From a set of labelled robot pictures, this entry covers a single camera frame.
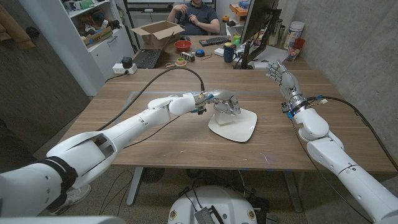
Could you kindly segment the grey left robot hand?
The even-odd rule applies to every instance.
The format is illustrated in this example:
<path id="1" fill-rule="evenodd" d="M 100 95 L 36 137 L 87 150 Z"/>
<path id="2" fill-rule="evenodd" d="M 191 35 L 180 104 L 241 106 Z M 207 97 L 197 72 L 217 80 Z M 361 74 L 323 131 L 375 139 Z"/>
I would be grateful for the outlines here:
<path id="1" fill-rule="evenodd" d="M 241 108 L 234 93 L 229 90 L 212 90 L 205 93 L 204 103 L 213 103 L 217 112 L 224 114 L 240 114 Z"/>

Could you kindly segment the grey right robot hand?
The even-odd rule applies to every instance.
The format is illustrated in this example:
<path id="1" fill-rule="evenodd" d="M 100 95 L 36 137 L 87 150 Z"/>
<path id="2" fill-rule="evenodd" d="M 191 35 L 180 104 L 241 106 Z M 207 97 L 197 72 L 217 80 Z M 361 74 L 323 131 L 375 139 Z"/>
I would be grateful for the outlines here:
<path id="1" fill-rule="evenodd" d="M 280 60 L 269 62 L 266 67 L 266 77 L 277 82 L 282 96 L 290 103 L 298 103 L 305 100 L 296 77 L 289 72 Z"/>

